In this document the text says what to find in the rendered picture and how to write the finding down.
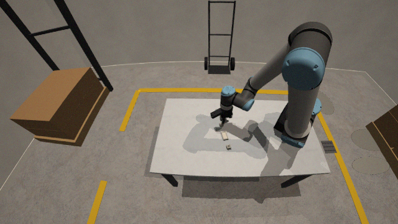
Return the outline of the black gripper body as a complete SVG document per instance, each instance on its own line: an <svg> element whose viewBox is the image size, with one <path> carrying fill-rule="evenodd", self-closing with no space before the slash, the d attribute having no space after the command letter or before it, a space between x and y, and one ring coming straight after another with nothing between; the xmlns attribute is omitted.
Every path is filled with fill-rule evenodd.
<svg viewBox="0 0 398 224"><path fill-rule="evenodd" d="M230 110L224 110L226 111L225 113L221 114L221 118L223 119L223 117L225 118L232 118L233 117L233 106ZM232 117L231 117L232 116Z"/></svg>

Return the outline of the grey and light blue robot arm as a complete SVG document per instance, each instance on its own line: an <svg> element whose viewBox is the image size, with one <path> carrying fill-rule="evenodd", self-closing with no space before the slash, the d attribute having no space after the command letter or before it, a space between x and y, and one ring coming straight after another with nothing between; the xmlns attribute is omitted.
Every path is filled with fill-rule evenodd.
<svg viewBox="0 0 398 224"><path fill-rule="evenodd" d="M288 82L288 109L281 140L303 148L314 119L322 109L317 95L325 74L331 41L331 32L324 24L306 22L299 25L288 36L288 42L248 79L241 93L236 92L233 86L222 88L221 108L211 112L211 118L225 113L224 110L230 110L233 105L249 111L257 91L282 73L283 79Z"/></svg>

